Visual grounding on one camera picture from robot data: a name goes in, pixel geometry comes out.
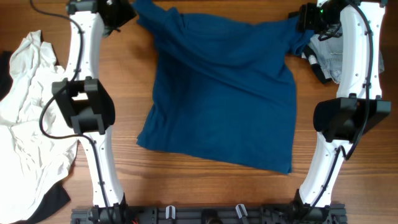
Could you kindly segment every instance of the wire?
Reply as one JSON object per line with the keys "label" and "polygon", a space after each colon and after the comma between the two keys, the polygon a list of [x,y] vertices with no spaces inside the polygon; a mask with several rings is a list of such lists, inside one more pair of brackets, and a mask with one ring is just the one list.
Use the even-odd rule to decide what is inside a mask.
{"label": "wire", "polygon": [[66,138],[76,138],[76,137],[81,137],[81,138],[85,138],[88,140],[88,142],[90,143],[91,147],[93,148],[93,153],[94,153],[94,159],[95,159],[95,165],[97,168],[97,174],[98,174],[98,180],[99,180],[99,186],[101,187],[101,193],[102,196],[104,198],[104,204],[105,204],[105,208],[106,208],[106,213],[108,214],[108,219],[110,221],[110,223],[113,224],[113,219],[111,216],[111,213],[109,211],[109,206],[108,206],[108,201],[106,199],[106,194],[105,194],[105,188],[104,188],[104,182],[102,180],[102,175],[101,175],[101,169],[100,169],[100,164],[98,162],[98,155],[97,155],[97,151],[96,151],[96,147],[95,147],[95,142],[88,136],[84,135],[84,134],[71,134],[68,136],[52,136],[48,133],[45,132],[44,128],[43,128],[43,118],[44,118],[44,114],[47,111],[47,109],[49,108],[49,106],[51,105],[51,103],[63,92],[65,91],[67,88],[69,88],[71,86],[71,84],[76,80],[76,77],[78,76],[78,74],[80,73],[81,69],[80,69],[80,65],[81,65],[81,58],[83,55],[83,31],[81,29],[81,27],[79,26],[79,24],[74,21],[73,19],[67,17],[67,16],[63,16],[60,14],[54,14],[54,13],[50,13],[50,12],[44,12],[41,11],[40,9],[37,9],[34,4],[33,4],[33,0],[29,0],[30,2],[30,6],[32,7],[33,10],[35,10],[38,13],[44,14],[44,15],[48,15],[48,16],[55,16],[55,17],[59,17],[62,19],[66,19],[69,20],[71,23],[73,23],[77,29],[78,29],[78,33],[80,35],[80,47],[79,47],[79,53],[78,53],[78,58],[77,58],[77,63],[76,63],[76,69],[74,70],[75,74],[72,76],[72,79],[65,85],[63,86],[61,89],[59,89],[58,92],[56,92],[53,97],[51,97],[51,99],[45,104],[45,106],[43,107],[43,110],[40,114],[40,118],[39,118],[39,127],[41,132],[43,133],[44,136],[51,138],[51,139],[66,139]]}
{"label": "wire", "polygon": [[312,210],[315,208],[315,206],[317,205],[317,203],[319,202],[319,200],[322,198],[323,193],[325,193],[326,189],[328,188],[330,179],[333,175],[333,171],[335,170],[336,164],[337,164],[337,160],[338,160],[338,156],[340,155],[340,152],[343,151],[343,157],[346,156],[346,151],[344,149],[343,146],[339,146],[336,149],[336,154],[335,154],[335,158],[333,160],[333,163],[331,165],[330,171],[329,171],[329,175],[328,178],[326,179],[325,184],[322,185],[322,190],[319,193],[317,199],[314,201],[314,203],[312,204],[312,206],[308,209],[308,211],[306,212],[306,214],[298,221],[298,223],[301,223],[305,218],[307,218],[309,216],[309,214],[312,212]]}
{"label": "wire", "polygon": [[366,29],[368,30],[367,36],[369,39],[369,67],[368,67],[368,75],[366,77],[366,86],[365,86],[365,113],[364,113],[364,118],[362,121],[361,128],[359,129],[359,132],[357,133],[354,141],[353,141],[353,146],[351,147],[351,150],[347,153],[346,160],[350,159],[352,154],[354,153],[354,150],[356,146],[359,143],[359,140],[361,140],[361,136],[363,135],[363,132],[366,127],[366,123],[368,122],[368,116],[369,116],[369,110],[370,110],[370,100],[369,100],[369,89],[371,85],[371,75],[372,75],[372,68],[373,68],[373,33],[371,30],[371,26],[369,24],[368,19],[366,18],[365,14],[363,11],[354,3],[352,3],[350,0],[346,0],[346,2],[352,6],[355,10],[358,11],[359,15],[362,17]]}

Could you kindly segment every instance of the blue towel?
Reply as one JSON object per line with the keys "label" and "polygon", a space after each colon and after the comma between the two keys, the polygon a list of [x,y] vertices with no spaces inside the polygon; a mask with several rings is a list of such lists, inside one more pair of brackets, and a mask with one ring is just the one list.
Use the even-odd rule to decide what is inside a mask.
{"label": "blue towel", "polygon": [[285,54],[300,55],[313,32],[296,32],[298,18],[252,25],[150,0],[133,7],[159,51],[154,105],[137,144],[291,172],[296,88]]}

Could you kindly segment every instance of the white cloth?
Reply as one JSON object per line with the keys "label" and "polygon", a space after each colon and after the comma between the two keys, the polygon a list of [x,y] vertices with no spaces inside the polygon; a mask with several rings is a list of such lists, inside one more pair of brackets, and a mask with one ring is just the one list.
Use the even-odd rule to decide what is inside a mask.
{"label": "white cloth", "polygon": [[[76,157],[77,139],[49,139],[39,129],[52,82],[66,77],[55,66],[51,44],[40,43],[40,36],[40,30],[29,33],[11,56],[13,84],[0,101],[0,223],[28,219],[51,186],[68,175]],[[55,102],[43,122],[49,134],[73,134]]]}

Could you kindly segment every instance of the wood grain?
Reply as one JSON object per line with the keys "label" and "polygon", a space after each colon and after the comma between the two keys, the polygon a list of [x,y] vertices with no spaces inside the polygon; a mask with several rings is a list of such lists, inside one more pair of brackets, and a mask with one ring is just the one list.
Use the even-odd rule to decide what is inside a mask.
{"label": "wood grain", "polygon": [[[64,0],[39,0],[37,7],[65,13]],[[285,1],[159,1],[168,9],[203,12],[238,21],[262,22],[286,18],[305,0]],[[345,203],[350,224],[397,223],[398,220],[398,42],[390,1],[382,27],[381,74],[383,97],[392,101],[390,117],[363,137],[353,158],[346,162],[333,191],[333,201]],[[28,32],[41,29],[44,41],[53,44],[58,61],[68,59],[70,28],[66,21],[40,15],[27,1],[0,0],[0,50],[15,50]],[[101,82],[116,105],[113,151],[130,205],[214,206],[246,203],[287,203],[303,182],[313,157],[316,133],[312,116],[318,102],[334,98],[338,86],[322,85],[307,62],[292,56],[286,62],[297,84],[297,125],[294,172],[280,175],[266,170],[208,161],[181,154],[152,152],[136,145],[152,106],[152,86],[157,63],[153,38],[136,20],[103,39],[99,63]],[[64,186],[72,201],[43,223],[69,223],[71,209],[89,207],[92,186],[84,152],[79,148]]]}

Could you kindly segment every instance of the gray cloth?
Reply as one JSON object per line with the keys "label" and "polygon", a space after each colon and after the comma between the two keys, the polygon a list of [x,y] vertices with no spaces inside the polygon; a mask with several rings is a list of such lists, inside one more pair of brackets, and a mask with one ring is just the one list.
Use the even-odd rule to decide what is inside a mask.
{"label": "gray cloth", "polygon": [[[332,37],[319,41],[318,37],[318,34],[311,37],[308,46],[315,52],[325,78],[332,78],[335,83],[340,83],[343,68],[343,38]],[[384,62],[381,52],[379,52],[379,73],[383,71]]]}

